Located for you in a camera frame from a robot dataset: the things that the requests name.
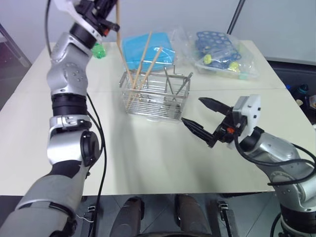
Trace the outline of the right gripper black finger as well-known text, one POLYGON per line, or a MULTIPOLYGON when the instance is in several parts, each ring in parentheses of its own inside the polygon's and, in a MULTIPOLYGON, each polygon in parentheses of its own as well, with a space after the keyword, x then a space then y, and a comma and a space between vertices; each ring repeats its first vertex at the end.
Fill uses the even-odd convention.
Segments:
POLYGON ((216 144, 214 135, 206 131, 202 125, 187 118, 181 118, 181 121, 191 133, 203 140, 209 147, 214 147, 216 144))
POLYGON ((200 97, 199 100, 210 110, 219 112, 223 115, 228 115, 233 109, 232 107, 229 107, 226 104, 212 98, 200 97))

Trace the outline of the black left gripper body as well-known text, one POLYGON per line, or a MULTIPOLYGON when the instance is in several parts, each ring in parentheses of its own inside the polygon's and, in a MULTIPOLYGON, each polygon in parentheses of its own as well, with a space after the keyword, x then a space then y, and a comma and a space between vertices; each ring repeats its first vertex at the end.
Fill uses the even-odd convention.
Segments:
POLYGON ((105 7, 98 12, 94 6, 94 0, 80 0, 75 6, 76 12, 83 17, 101 36, 107 36, 110 30, 118 32, 119 24, 108 21, 105 18, 105 7))

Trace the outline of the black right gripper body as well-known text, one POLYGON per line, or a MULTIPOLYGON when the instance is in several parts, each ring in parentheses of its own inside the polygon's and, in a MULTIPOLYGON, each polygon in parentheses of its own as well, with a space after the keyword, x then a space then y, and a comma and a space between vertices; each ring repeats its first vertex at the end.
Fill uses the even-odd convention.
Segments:
POLYGON ((246 125, 246 116, 241 115, 239 112, 233 112, 233 109, 230 108, 213 135, 216 141, 231 143, 234 140, 234 135, 241 135, 246 125))

